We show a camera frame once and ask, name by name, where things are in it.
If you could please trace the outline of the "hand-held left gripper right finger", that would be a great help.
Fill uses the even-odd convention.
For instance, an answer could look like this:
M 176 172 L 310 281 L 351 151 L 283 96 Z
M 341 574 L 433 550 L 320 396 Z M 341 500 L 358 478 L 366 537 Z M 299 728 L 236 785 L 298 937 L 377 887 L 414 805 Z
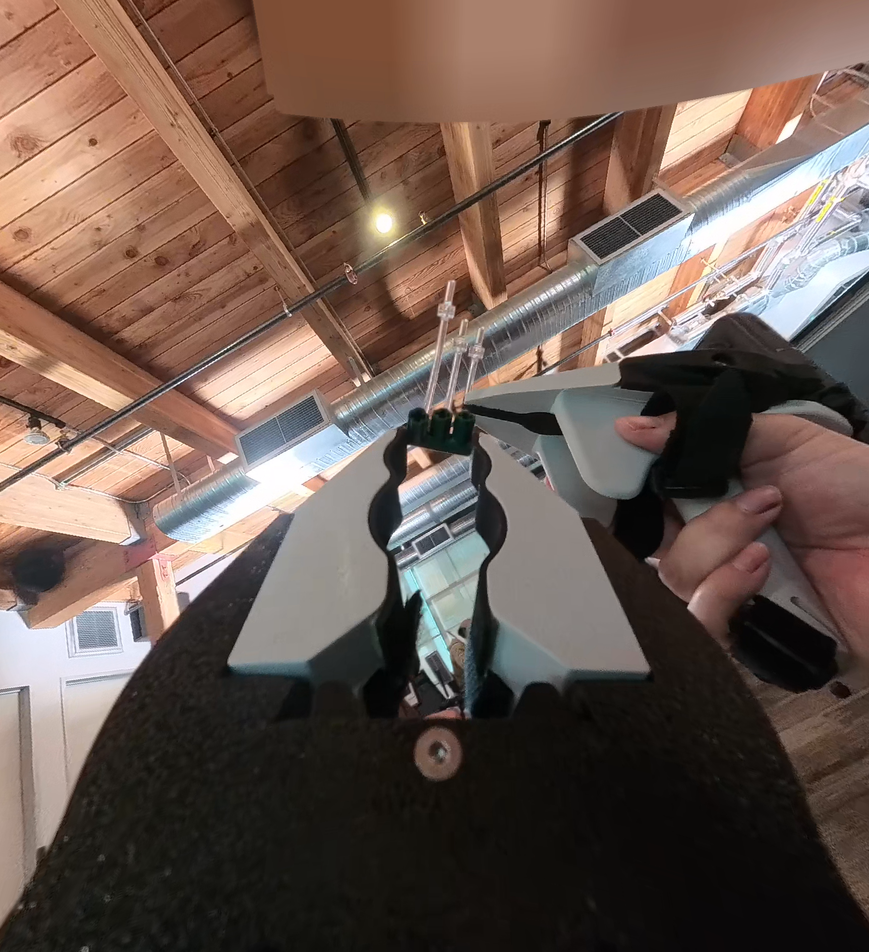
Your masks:
M 493 437 L 472 452 L 475 530 L 488 551 L 465 650 L 465 711 L 504 717 L 535 684 L 651 677 L 581 517 Z

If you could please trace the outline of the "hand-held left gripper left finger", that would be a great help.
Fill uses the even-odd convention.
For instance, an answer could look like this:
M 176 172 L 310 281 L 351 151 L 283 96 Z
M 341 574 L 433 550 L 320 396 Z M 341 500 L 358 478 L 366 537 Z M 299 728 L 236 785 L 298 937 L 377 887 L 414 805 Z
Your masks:
M 403 520 L 407 437 L 387 433 L 294 514 L 228 659 L 232 673 L 344 687 L 396 718 L 419 671 L 423 598 L 389 542 Z

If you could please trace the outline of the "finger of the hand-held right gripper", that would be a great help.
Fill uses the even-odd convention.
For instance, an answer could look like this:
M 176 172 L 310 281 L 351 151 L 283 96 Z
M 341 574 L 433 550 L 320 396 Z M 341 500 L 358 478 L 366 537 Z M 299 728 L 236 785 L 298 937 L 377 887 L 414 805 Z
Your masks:
M 560 393 L 575 388 L 614 387 L 621 381 L 619 364 L 599 364 L 564 373 L 534 376 L 471 390 L 465 409 L 478 418 L 501 421 L 547 421 Z
M 479 427 L 539 459 L 548 477 L 563 476 L 563 433 L 552 412 L 480 412 Z

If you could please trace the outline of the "clear antenna stem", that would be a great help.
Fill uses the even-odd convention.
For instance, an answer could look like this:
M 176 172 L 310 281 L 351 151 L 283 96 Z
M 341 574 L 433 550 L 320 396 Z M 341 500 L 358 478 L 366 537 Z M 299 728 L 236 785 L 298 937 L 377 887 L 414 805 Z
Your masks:
M 478 376 L 478 370 L 484 359 L 485 332 L 486 332 L 485 327 L 479 327 L 477 329 L 476 336 L 473 342 L 466 349 L 466 355 L 468 358 L 468 368 L 467 368 L 467 375 L 466 375 L 464 388 L 463 388 L 462 407 L 466 405 L 467 396 L 476 382 L 476 379 Z

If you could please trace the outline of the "green brick with clear stems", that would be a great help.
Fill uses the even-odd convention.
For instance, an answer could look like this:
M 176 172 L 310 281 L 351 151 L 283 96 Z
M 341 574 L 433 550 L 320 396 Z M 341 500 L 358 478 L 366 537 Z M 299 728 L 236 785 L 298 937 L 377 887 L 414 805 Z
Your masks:
M 460 370 L 470 349 L 466 337 L 468 320 L 463 319 L 451 338 L 450 325 L 455 317 L 453 303 L 456 282 L 449 280 L 437 307 L 438 330 L 421 407 L 409 411 L 406 437 L 411 446 L 453 455 L 472 452 L 473 417 L 455 409 Z

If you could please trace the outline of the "person's right hand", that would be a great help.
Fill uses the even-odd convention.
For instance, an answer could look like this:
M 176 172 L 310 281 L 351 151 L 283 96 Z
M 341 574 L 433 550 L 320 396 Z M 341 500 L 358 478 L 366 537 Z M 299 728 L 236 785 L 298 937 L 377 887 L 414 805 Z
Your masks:
M 869 446 L 791 415 L 753 417 L 745 491 L 683 523 L 671 510 L 655 555 L 662 583 L 723 649 L 768 576 L 775 526 L 869 684 Z

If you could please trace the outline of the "black ceiling pipe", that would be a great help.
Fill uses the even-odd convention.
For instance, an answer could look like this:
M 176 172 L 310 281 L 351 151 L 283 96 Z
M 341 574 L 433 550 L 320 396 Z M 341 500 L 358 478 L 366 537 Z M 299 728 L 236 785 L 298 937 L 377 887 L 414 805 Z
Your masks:
M 428 234 L 431 232 L 436 232 L 443 225 L 454 220 L 460 214 L 476 207 L 480 202 L 488 199 L 489 197 L 494 196 L 502 187 L 511 184 L 524 174 L 539 168 L 547 160 L 553 158 L 562 150 L 571 147 L 572 145 L 583 140 L 585 137 L 588 137 L 600 129 L 609 126 L 623 116 L 623 112 L 606 113 L 599 116 L 592 122 L 584 125 L 572 133 L 570 136 L 565 137 L 554 145 L 539 152 L 535 157 L 525 161 L 522 165 L 516 167 L 498 179 L 484 185 L 470 196 L 465 197 L 463 200 L 457 202 L 455 205 L 438 216 L 430 219 L 425 224 L 407 234 L 400 236 L 391 244 L 387 244 L 386 246 L 382 247 L 376 254 L 363 260 L 357 266 L 346 266 L 346 270 L 343 275 L 331 279 L 327 283 L 316 288 L 313 292 L 310 292 L 308 295 L 297 300 L 292 305 L 285 305 L 283 309 L 280 312 L 275 313 L 273 317 L 251 329 L 238 339 L 235 339 L 226 347 L 220 349 L 219 351 L 215 351 L 214 353 L 205 357 L 202 361 L 187 368 L 179 375 L 144 393 L 142 396 L 132 401 L 127 407 L 112 413 L 109 417 L 85 429 L 84 431 L 79 432 L 77 435 L 64 439 L 55 450 L 49 452 L 47 455 L 27 465 L 21 470 L 16 470 L 12 476 L 0 482 L 0 494 L 11 489 L 13 486 L 16 486 L 19 482 L 36 475 L 39 470 L 69 454 L 72 450 L 76 449 L 77 446 L 81 446 L 90 440 L 96 439 L 101 433 L 113 425 L 123 422 L 131 416 L 134 416 L 144 409 L 147 409 L 151 404 L 162 400 L 164 397 L 170 394 L 175 393 L 179 387 L 188 383 L 191 379 L 203 374 L 217 363 L 222 362 L 223 360 L 233 356 L 233 354 L 236 352 L 246 348 L 250 344 L 254 343 L 257 339 L 274 330 L 275 327 L 278 327 L 290 318 L 297 316 L 303 310 L 317 303 L 322 303 L 328 295 L 341 290 L 346 284 L 357 284 L 361 275 L 369 272 L 371 268 L 379 266 L 389 256 L 400 252 L 407 246 L 417 241 L 426 238 Z

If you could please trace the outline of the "silver ventilation duct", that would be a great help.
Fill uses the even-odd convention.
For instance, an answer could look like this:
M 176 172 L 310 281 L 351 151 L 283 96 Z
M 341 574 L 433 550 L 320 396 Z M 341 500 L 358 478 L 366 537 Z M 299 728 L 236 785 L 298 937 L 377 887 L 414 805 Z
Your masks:
M 566 264 L 470 326 L 471 335 L 484 333 L 479 377 L 581 324 L 868 154 L 869 94 L 798 125 L 782 142 L 693 192 L 684 200 L 683 213 L 666 217 L 659 229 L 626 242 L 608 259 L 595 256 L 588 241 L 605 225 L 575 236 Z M 156 506 L 156 528 L 174 541 L 205 541 L 345 461 L 423 405 L 432 367 L 432 347 L 396 364 L 331 404 L 333 421 L 327 426 L 295 446 L 281 446 L 271 476 L 254 480 L 240 464 L 218 470 Z

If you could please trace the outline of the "wooden post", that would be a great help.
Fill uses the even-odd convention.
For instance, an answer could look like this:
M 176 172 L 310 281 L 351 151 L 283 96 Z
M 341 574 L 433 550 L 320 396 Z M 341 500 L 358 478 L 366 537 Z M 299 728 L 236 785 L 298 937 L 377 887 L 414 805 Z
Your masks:
M 173 626 L 180 614 L 172 560 L 155 555 L 135 571 L 144 628 L 152 646 Z

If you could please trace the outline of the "duct vent grille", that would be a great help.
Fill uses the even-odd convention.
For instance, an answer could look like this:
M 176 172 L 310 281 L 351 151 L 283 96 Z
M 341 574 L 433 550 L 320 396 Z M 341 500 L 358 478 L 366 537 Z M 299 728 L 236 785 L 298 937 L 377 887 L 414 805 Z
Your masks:
M 323 394 L 312 389 L 236 437 L 244 470 L 250 472 L 294 449 L 325 430 L 336 429 L 335 418 Z
M 568 260 L 597 268 L 660 261 L 688 236 L 694 215 L 688 200 L 655 189 L 571 238 Z

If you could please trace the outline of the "wall vent grille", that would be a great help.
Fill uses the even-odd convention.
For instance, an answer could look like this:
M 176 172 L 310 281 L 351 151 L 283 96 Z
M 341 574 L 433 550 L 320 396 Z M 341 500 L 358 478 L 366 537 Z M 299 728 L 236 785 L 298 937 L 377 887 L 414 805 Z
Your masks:
M 118 612 L 113 606 L 84 611 L 65 624 L 71 659 L 123 652 Z

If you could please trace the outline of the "black track light rail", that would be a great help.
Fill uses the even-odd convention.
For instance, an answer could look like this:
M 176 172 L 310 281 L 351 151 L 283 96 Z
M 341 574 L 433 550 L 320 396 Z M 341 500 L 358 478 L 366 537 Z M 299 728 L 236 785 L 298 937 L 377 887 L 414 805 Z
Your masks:
M 23 436 L 23 442 L 30 446 L 48 446 L 52 442 L 52 437 L 46 431 L 45 427 L 53 427 L 59 434 L 66 435 L 71 431 L 71 426 L 58 417 L 47 411 L 40 411 L 27 406 L 13 398 L 0 394 L 0 406 L 15 411 L 26 418 L 26 431 Z

